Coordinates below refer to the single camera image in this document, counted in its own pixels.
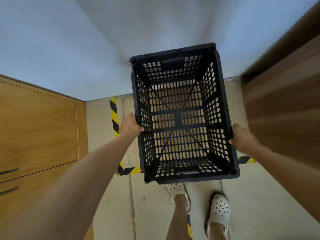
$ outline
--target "drawer handle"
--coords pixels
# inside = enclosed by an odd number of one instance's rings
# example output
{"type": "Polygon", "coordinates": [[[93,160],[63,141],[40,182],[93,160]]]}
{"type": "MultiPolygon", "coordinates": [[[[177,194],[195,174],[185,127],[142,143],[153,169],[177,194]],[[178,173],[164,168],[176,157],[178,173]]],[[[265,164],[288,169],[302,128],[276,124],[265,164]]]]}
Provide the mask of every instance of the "drawer handle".
{"type": "Polygon", "coordinates": [[[18,169],[19,168],[14,168],[11,170],[2,171],[2,172],[0,172],[0,175],[7,174],[7,173],[13,173],[13,172],[16,172],[18,169]]]}
{"type": "Polygon", "coordinates": [[[6,194],[11,193],[11,192],[13,192],[13,191],[16,191],[16,190],[18,190],[18,189],[19,189],[19,186],[14,187],[14,188],[12,188],[12,189],[8,189],[8,190],[5,190],[5,191],[2,191],[2,192],[0,192],[0,196],[6,195],[6,194]]]}

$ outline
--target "plastic basket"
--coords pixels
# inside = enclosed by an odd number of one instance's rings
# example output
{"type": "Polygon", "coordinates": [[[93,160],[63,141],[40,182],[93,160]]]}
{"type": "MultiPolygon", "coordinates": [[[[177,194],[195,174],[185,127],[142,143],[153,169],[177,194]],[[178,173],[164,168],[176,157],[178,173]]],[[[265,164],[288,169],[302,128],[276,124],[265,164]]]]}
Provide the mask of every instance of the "plastic basket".
{"type": "Polygon", "coordinates": [[[233,138],[215,44],[134,56],[132,88],[140,166],[158,184],[237,178],[233,138]]]}

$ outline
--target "yellow and black tape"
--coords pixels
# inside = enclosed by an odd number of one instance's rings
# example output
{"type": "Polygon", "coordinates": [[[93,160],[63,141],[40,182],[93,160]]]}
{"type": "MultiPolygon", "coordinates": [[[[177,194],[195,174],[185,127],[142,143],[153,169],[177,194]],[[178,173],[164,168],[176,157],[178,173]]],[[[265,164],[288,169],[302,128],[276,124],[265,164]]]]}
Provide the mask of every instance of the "yellow and black tape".
{"type": "Polygon", "coordinates": [[[191,239],[193,239],[192,237],[192,229],[191,229],[191,220],[190,220],[190,215],[187,214],[186,215],[186,222],[188,223],[188,233],[191,239]]]}
{"type": "Polygon", "coordinates": [[[239,164],[250,164],[250,163],[255,163],[256,160],[249,156],[241,156],[239,159],[239,164]]]}
{"type": "MultiPolygon", "coordinates": [[[[114,137],[117,138],[119,136],[120,125],[118,120],[116,97],[112,97],[110,99],[110,108],[111,108],[113,133],[114,133],[114,137]]],[[[117,170],[118,176],[124,176],[128,174],[136,174],[136,173],[144,173],[144,172],[141,170],[140,167],[123,168],[123,161],[120,162],[120,165],[118,166],[118,170],[117,170]]]]}

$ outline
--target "person's right shoe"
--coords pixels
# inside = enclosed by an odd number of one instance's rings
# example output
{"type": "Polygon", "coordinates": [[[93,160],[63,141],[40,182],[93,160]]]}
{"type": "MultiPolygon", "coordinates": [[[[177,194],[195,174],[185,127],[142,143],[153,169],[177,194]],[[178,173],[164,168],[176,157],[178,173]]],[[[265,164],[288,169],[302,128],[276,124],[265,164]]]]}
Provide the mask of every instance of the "person's right shoe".
{"type": "Polygon", "coordinates": [[[209,239],[211,223],[220,223],[224,226],[224,232],[226,232],[229,229],[230,215],[230,205],[226,196],[221,193],[214,193],[212,196],[210,215],[206,222],[206,234],[209,239]]]}

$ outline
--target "foot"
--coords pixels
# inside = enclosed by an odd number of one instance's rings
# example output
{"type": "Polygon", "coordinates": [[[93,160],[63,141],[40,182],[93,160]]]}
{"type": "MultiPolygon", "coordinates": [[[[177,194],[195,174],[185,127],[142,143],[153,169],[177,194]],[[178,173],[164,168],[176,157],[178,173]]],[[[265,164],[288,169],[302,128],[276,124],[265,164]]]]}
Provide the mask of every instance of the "foot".
{"type": "Polygon", "coordinates": [[[209,239],[210,228],[213,223],[221,224],[224,227],[224,232],[228,231],[230,215],[230,205],[226,196],[221,193],[214,193],[210,206],[210,216],[206,223],[206,234],[209,239]]]}
{"type": "Polygon", "coordinates": [[[186,213],[189,214],[190,210],[191,210],[191,204],[190,204],[189,196],[183,186],[183,183],[166,184],[166,187],[169,191],[169,194],[171,196],[171,199],[172,199],[172,202],[174,203],[174,205],[176,205],[175,198],[177,195],[184,195],[185,196],[185,198],[186,198],[186,213]]]}

